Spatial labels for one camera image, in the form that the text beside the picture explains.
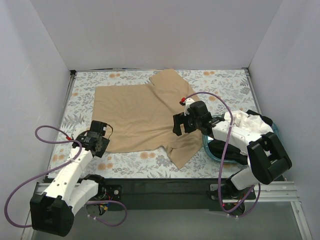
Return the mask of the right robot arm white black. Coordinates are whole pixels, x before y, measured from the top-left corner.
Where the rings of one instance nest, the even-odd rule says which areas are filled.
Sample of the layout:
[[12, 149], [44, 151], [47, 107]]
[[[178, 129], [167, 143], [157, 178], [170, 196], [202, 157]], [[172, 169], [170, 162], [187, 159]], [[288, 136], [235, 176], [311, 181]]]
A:
[[183, 105], [184, 112], [173, 116], [174, 134], [181, 136], [182, 133], [199, 130], [204, 136], [211, 137], [213, 144], [225, 144], [222, 159], [227, 155], [228, 148], [247, 158], [247, 168], [231, 175], [212, 192], [216, 198], [237, 199], [246, 188], [268, 185], [292, 167], [289, 155], [273, 131], [260, 133], [243, 129], [233, 123], [236, 120], [234, 113], [214, 117], [203, 101], [188, 98]]

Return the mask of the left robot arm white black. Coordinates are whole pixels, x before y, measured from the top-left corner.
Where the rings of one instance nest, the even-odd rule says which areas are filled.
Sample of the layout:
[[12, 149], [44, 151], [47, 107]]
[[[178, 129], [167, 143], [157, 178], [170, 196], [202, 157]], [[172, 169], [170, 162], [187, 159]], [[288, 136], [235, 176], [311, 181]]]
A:
[[31, 226], [34, 230], [65, 237], [71, 230], [77, 212], [90, 200], [106, 196], [104, 178], [86, 176], [76, 186], [85, 167], [94, 157], [102, 157], [110, 142], [105, 137], [109, 125], [93, 120], [90, 129], [80, 133], [68, 158], [70, 163], [61, 168], [51, 184], [30, 200]]

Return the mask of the beige t shirt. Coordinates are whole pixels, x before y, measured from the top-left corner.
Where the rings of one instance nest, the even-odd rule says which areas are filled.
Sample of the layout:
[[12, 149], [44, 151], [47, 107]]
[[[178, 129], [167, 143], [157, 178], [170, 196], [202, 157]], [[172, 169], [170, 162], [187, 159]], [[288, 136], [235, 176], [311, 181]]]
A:
[[173, 116], [184, 111], [179, 102], [194, 90], [173, 69], [162, 70], [149, 81], [96, 87], [92, 119], [113, 127], [107, 152], [153, 151], [163, 147], [180, 169], [203, 144], [198, 130], [181, 136], [173, 133]]

